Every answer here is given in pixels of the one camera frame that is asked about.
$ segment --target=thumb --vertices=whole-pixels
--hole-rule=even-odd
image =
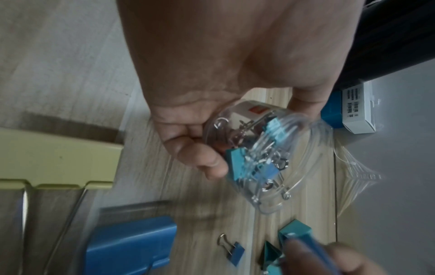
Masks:
[[[281,264],[283,275],[330,275],[323,262],[301,241],[290,239],[284,245],[286,261]]]

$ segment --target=white box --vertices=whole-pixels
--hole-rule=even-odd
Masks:
[[[374,133],[376,131],[372,117],[372,82],[343,90],[343,125],[354,134]]]

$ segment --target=metal leg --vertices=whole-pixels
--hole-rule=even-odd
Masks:
[[[18,275],[22,275],[24,271],[24,247],[26,244],[26,228],[27,228],[27,216],[29,214],[29,188],[27,184],[24,185],[23,190],[23,205],[21,214],[21,256],[19,260]]]
[[[72,210],[68,216],[67,221],[63,225],[62,231],[60,232],[60,234],[56,240],[56,243],[54,244],[53,250],[51,250],[51,252],[50,252],[50,256],[48,257],[47,263],[44,266],[43,275],[48,275],[48,270],[50,268],[50,264],[53,260],[53,257],[56,254],[56,251],[58,250],[60,243],[62,242],[63,238],[65,237],[65,234],[67,233],[71,223],[73,222],[74,217],[76,216],[77,210],[79,209],[80,204],[82,204],[82,201],[85,198],[86,193],[87,193],[87,189],[83,189],[82,194],[80,195],[80,197],[76,201],[76,204],[72,208]]]

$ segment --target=hand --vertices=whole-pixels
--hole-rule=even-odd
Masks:
[[[326,246],[329,256],[346,275],[387,275],[376,263],[355,250],[339,243]],[[297,239],[285,243],[286,261],[281,265],[283,275],[330,275],[323,262]]]
[[[203,123],[254,87],[293,87],[317,116],[353,41],[363,0],[118,0],[145,99],[168,152],[208,179],[228,167]]]

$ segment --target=wooden surface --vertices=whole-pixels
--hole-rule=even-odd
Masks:
[[[114,2],[0,0],[0,126],[109,142],[123,141],[116,183],[91,191],[55,256],[52,274],[80,274],[96,225],[170,215],[178,225],[171,264],[156,274],[259,274],[265,239],[297,217],[321,242],[335,240],[333,152],[306,189],[263,216],[224,180],[209,182],[173,160],[149,121]],[[285,106],[288,89],[248,97]],[[25,274],[41,274],[78,191],[34,191]],[[17,274],[21,192],[0,191],[0,275]],[[216,245],[221,233],[246,253],[239,267]]]

